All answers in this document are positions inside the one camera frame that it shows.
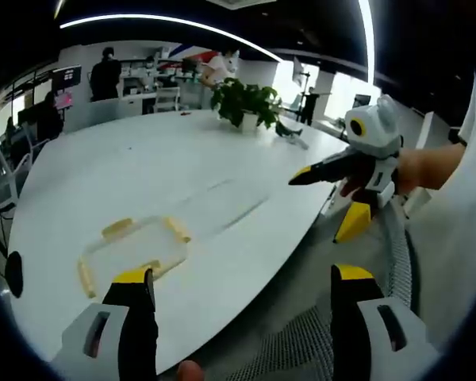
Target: light strip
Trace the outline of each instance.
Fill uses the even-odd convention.
[[[63,2],[65,0],[58,0],[58,4],[56,5],[56,10],[55,10],[55,19],[58,17],[58,14],[60,13],[60,10],[62,9]]]
[[[367,66],[368,80],[370,85],[374,85],[375,73],[375,47],[374,47],[374,26],[372,24],[372,13],[368,0],[358,0],[359,9],[362,11],[363,26],[365,27],[365,42],[367,44]]]
[[[81,20],[71,21],[71,22],[68,22],[66,24],[62,24],[60,26],[60,29],[65,29],[65,28],[69,28],[71,26],[85,24],[87,22],[101,21],[101,20],[116,20],[118,18],[141,18],[141,19],[144,19],[144,20],[159,20],[159,21],[178,22],[179,24],[195,26],[196,28],[206,29],[206,30],[209,30],[210,32],[219,33],[222,36],[226,36],[226,37],[232,38],[233,40],[239,41],[242,44],[246,44],[246,45],[250,46],[251,48],[254,48],[255,50],[257,50],[258,52],[266,54],[267,56],[273,58],[274,60],[276,60],[278,62],[283,61],[283,59],[280,58],[279,56],[276,56],[272,52],[268,52],[265,48],[261,48],[260,46],[254,44],[254,43],[252,43],[248,40],[245,40],[244,38],[241,38],[241,37],[238,37],[234,34],[225,32],[224,30],[214,28],[212,26],[200,24],[198,22],[183,20],[182,18],[157,16],[157,15],[154,15],[154,14],[108,14],[108,15],[105,15],[105,16],[87,17],[87,18],[82,18]]]

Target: clear plastic container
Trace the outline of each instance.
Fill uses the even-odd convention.
[[[154,279],[187,258],[190,237],[172,217],[120,220],[102,230],[102,239],[88,246],[78,262],[83,290],[102,300],[113,279],[125,271],[150,266]]]

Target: desk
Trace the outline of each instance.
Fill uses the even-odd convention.
[[[347,145],[304,128],[305,151],[274,129],[246,136],[216,114],[193,111],[131,117],[61,136],[44,146],[16,208],[10,251],[23,256],[25,288],[12,297],[18,327],[50,360],[61,335],[90,303],[76,261],[101,230],[123,217],[162,215],[211,183],[241,179],[269,198],[155,282],[157,370],[165,371],[219,333],[290,257],[332,190],[289,187],[300,168]]]
[[[132,94],[126,95],[121,97],[121,101],[136,101],[138,99],[155,99],[157,98],[157,93],[139,93],[139,94]]]
[[[338,127],[335,127],[329,121],[313,121],[312,127],[324,133],[328,133],[337,139],[347,141],[347,131],[345,129],[339,129]]]

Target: potted plant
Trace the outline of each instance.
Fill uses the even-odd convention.
[[[271,87],[244,85],[238,79],[227,78],[213,91],[212,110],[217,107],[222,118],[243,131],[256,130],[261,123],[267,129],[278,121],[282,100]]]

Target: window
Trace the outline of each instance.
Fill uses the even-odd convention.
[[[371,86],[361,79],[337,72],[333,79],[332,94],[328,98],[324,115],[333,120],[345,117],[346,112],[352,108],[357,94],[370,95],[370,104],[375,105],[381,96],[381,89]]]
[[[13,123],[17,125],[17,113],[25,108],[25,96],[17,97],[13,100]],[[5,133],[7,128],[7,120],[11,116],[10,102],[0,109],[0,137]]]
[[[302,64],[304,72],[310,73],[309,87],[315,87],[319,68],[313,65]],[[305,80],[302,87],[293,82],[293,61],[282,61],[277,65],[277,71],[273,80],[273,88],[278,91],[278,95],[282,98],[282,105],[292,110],[297,110],[300,106],[301,93],[305,88]]]

